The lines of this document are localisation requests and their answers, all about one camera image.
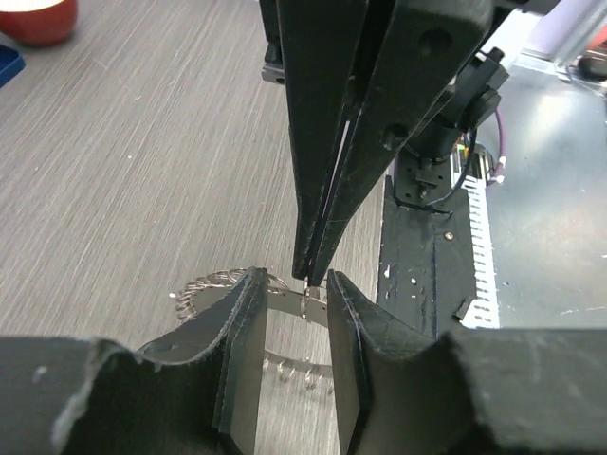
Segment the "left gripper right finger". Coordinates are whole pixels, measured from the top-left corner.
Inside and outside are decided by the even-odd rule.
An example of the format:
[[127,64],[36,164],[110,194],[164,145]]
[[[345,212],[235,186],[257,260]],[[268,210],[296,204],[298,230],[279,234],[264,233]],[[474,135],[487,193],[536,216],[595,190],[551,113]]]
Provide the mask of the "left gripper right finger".
[[467,329],[431,339],[327,277],[345,454],[602,454],[602,329]]

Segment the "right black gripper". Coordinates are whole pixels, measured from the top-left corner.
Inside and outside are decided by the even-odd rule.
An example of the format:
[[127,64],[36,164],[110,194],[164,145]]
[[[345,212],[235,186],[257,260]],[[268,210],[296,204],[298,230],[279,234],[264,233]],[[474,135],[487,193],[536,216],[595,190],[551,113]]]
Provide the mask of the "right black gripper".
[[510,9],[497,1],[494,7],[490,1],[395,2],[333,179],[368,4],[258,3],[267,40],[262,79],[286,89],[298,205],[292,275],[316,286],[366,195]]

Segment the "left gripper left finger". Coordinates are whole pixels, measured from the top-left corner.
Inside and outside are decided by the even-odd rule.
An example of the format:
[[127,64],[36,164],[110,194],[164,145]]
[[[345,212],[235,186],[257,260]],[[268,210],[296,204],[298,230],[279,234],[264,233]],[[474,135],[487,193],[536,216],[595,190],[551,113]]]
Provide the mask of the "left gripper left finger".
[[267,272],[137,351],[104,338],[1,341],[5,454],[250,454]]

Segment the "metal disc with keyrings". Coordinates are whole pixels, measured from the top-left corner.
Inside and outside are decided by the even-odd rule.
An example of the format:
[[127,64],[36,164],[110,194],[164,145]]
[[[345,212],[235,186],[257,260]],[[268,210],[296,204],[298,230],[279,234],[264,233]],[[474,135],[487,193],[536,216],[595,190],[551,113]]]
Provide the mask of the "metal disc with keyrings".
[[[227,294],[242,278],[246,270],[235,268],[218,270],[206,276],[198,277],[169,295],[174,302],[177,318],[184,323],[202,313],[204,307],[219,300]],[[268,308],[279,313],[289,314],[313,323],[322,328],[327,327],[327,304],[321,299],[320,290],[315,288],[307,306],[307,319],[300,315],[302,293],[292,290],[278,277],[270,274],[267,278]],[[293,358],[265,350],[263,371],[273,369],[278,378],[289,381],[295,373],[304,375],[304,385],[309,391],[326,388],[329,395],[334,392],[332,366],[314,363],[308,357]]]

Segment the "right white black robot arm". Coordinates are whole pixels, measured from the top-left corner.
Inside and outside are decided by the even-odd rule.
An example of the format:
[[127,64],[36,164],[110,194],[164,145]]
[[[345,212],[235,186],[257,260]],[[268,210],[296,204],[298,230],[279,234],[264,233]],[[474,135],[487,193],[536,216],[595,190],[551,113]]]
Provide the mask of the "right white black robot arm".
[[407,143],[424,156],[481,117],[472,61],[494,1],[264,1],[285,87],[298,219],[291,273],[321,283],[360,204]]

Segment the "brown bowl white inside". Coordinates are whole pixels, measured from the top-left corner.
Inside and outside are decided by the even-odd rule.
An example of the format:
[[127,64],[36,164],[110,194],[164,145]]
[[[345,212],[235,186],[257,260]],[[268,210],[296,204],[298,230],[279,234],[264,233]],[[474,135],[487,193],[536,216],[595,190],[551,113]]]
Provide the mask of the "brown bowl white inside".
[[54,46],[73,33],[77,0],[1,1],[1,33],[27,46]]

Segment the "dark blue tray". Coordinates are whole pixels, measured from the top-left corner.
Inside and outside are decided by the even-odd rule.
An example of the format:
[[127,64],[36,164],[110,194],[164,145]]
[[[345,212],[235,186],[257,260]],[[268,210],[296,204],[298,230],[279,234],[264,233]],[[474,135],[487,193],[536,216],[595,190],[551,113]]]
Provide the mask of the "dark blue tray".
[[0,87],[11,81],[25,66],[25,60],[19,51],[0,45]]

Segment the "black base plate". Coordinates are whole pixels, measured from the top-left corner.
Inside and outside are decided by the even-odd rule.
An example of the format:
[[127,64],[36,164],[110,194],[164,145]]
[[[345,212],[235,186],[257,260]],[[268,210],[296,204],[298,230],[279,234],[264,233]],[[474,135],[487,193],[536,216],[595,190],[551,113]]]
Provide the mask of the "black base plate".
[[400,154],[385,179],[379,306],[437,338],[476,296],[468,193],[452,189],[448,161]]

